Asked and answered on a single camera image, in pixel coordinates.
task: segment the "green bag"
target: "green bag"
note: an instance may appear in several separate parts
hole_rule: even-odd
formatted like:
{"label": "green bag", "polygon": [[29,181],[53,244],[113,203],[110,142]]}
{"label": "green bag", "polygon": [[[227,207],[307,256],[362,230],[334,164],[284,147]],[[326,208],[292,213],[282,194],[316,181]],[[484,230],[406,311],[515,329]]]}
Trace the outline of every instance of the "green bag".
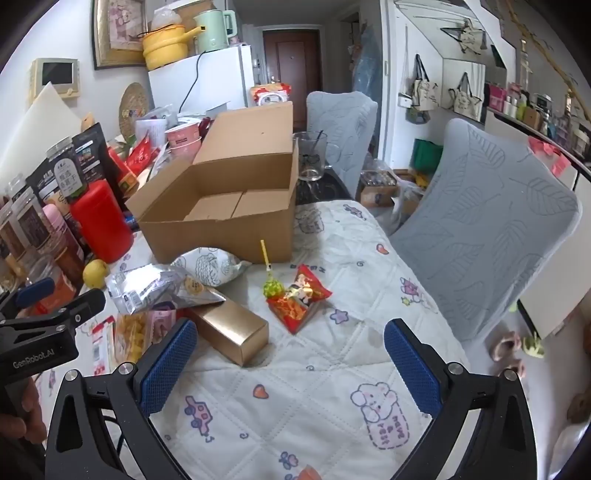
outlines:
{"label": "green bag", "polygon": [[411,165],[419,173],[433,175],[439,166],[443,147],[427,140],[414,141]]}

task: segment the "gray chair cover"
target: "gray chair cover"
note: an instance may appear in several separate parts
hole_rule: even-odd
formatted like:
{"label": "gray chair cover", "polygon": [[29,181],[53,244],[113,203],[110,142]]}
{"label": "gray chair cover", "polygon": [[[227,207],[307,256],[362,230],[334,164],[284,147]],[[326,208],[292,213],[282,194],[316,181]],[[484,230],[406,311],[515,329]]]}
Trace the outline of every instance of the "gray chair cover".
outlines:
{"label": "gray chair cover", "polygon": [[307,105],[308,131],[323,130],[329,144],[339,147],[336,155],[329,149],[326,160],[347,187],[351,198],[355,198],[365,154],[374,134],[378,104],[360,92],[312,92],[308,95]]}
{"label": "gray chair cover", "polygon": [[391,241],[466,342],[499,322],[581,212],[525,144],[454,119],[423,201]]}

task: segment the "yellow pot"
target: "yellow pot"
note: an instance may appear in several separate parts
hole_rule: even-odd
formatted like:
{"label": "yellow pot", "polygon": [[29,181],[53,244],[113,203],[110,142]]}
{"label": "yellow pot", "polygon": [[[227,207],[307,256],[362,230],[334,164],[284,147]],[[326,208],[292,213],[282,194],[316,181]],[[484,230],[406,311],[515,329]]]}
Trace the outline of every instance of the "yellow pot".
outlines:
{"label": "yellow pot", "polygon": [[187,42],[205,31],[199,26],[185,33],[183,25],[169,25],[146,34],[142,40],[148,70],[155,70],[189,56]]}

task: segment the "gold rectangular box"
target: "gold rectangular box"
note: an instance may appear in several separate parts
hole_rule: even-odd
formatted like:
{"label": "gold rectangular box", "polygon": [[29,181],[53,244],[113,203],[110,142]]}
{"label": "gold rectangular box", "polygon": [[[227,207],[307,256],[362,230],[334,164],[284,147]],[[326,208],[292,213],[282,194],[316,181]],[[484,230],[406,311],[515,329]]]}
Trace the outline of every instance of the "gold rectangular box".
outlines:
{"label": "gold rectangular box", "polygon": [[187,314],[197,325],[200,336],[232,362],[244,367],[269,343],[269,323],[220,295],[226,299],[224,303],[187,309]]}

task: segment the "white cutting board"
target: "white cutting board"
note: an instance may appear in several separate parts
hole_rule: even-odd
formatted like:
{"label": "white cutting board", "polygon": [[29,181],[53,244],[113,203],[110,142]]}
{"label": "white cutting board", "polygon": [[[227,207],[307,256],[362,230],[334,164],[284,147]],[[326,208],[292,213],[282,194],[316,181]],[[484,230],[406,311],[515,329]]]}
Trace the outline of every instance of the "white cutting board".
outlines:
{"label": "white cutting board", "polygon": [[29,176],[46,157],[47,149],[80,133],[81,120],[47,84],[25,113],[14,135],[0,154],[0,191],[22,173]]}

